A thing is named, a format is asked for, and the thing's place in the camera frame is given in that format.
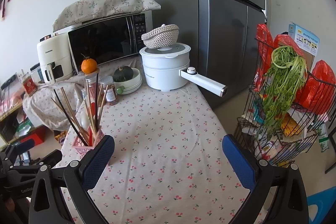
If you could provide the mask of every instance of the black chopstick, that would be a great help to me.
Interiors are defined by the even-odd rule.
[[[64,106],[62,105],[61,100],[59,99],[59,97],[58,97],[57,92],[56,92],[55,89],[54,89],[54,92],[55,92],[56,98],[57,98],[57,100],[58,100],[58,102],[59,102],[59,105],[61,106],[61,108],[62,108],[62,110],[63,110],[65,116],[67,117],[67,119],[68,119],[70,125],[71,125],[72,128],[75,130],[77,136],[78,136],[79,139],[82,141],[82,143],[83,143],[85,146],[88,146],[88,144],[86,143],[86,141],[83,139],[83,137],[80,135],[80,133],[78,132],[78,130],[76,129],[76,127],[75,127],[74,124],[72,123],[72,121],[71,121],[69,115],[67,114],[67,112],[66,112]]]
[[[96,79],[96,100],[95,100],[95,117],[94,117],[94,123],[96,126],[96,131],[98,132],[98,102],[97,102],[97,98],[98,98],[98,72],[97,72],[97,79]]]

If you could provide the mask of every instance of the rope basket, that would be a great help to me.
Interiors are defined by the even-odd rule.
[[[141,36],[148,48],[160,48],[177,42],[179,27],[177,25],[162,25]]]

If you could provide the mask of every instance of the pink plastic basket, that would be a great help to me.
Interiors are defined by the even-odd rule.
[[[82,141],[77,136],[72,143],[72,147],[77,150],[77,152],[83,157],[89,150],[92,150],[96,147],[96,145],[100,142],[100,140],[104,137],[103,131],[99,128],[97,132],[97,138],[95,139],[93,146],[84,146]]]

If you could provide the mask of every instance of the glass jar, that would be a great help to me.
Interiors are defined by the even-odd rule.
[[[20,82],[25,88],[25,91],[27,92],[29,97],[31,97],[37,91],[37,87],[34,84],[32,76],[29,73],[24,74],[20,78]]]
[[[85,82],[87,80],[89,81],[89,92],[90,92],[90,96],[91,96],[91,102],[94,102],[95,98],[96,98],[97,73],[94,72],[94,73],[86,76],[85,77]],[[100,90],[100,85],[98,86],[97,95],[99,95],[99,90]],[[101,105],[101,103],[102,103],[102,96],[100,94],[98,105]]]
[[[113,77],[106,76],[102,78],[99,81],[99,83],[103,85],[103,88],[102,88],[103,92],[105,92],[106,87],[109,86],[107,89],[107,93],[106,93],[106,100],[105,100],[106,104],[110,106],[117,104],[119,101],[119,97],[116,92],[116,86],[114,84]]]

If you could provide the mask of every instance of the gray refrigerator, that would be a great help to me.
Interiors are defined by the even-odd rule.
[[[228,86],[224,98],[201,89],[212,108],[253,81],[257,59],[256,25],[264,23],[265,0],[155,0],[153,27],[176,24],[178,42],[191,47],[190,65]]]

